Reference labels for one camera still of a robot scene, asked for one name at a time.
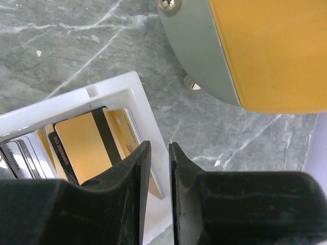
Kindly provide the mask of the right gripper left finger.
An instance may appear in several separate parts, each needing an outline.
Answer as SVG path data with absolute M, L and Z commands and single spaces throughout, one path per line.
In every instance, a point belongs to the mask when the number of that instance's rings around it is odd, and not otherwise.
M 78 186 L 1 181 L 1 244 L 142 244 L 151 143 Z

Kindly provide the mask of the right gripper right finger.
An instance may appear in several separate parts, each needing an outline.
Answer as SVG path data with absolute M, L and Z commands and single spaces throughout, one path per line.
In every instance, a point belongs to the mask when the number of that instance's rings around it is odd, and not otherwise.
M 319 244 L 326 197 L 297 171 L 204 171 L 169 146 L 175 244 Z

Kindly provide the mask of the white plastic card tray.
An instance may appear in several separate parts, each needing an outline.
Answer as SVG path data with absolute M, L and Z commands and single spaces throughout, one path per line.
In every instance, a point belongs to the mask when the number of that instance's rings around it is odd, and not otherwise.
M 110 111 L 128 109 L 140 139 L 151 142 L 151 173 L 160 186 L 162 198 L 148 194 L 143 243 L 149 244 L 172 223 L 169 154 L 136 72 L 131 71 L 2 114 L 1 141 L 102 106 Z

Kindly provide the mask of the cream mini drawer cabinet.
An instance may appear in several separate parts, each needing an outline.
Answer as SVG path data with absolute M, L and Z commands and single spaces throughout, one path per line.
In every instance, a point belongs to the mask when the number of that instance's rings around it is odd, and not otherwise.
M 157 1 L 187 82 L 276 114 L 326 112 L 326 1 Z

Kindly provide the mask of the gold credit card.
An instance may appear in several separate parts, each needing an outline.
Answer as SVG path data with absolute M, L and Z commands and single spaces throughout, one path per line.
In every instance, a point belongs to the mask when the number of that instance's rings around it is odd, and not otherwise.
M 48 137 L 67 178 L 78 185 L 127 158 L 142 141 L 127 108 L 107 107 L 54 123 Z

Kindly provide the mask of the white credit cards in tray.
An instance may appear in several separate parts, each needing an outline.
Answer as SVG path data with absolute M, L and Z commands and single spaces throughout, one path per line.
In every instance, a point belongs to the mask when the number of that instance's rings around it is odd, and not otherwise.
M 1 179 L 58 178 L 43 130 L 1 141 Z

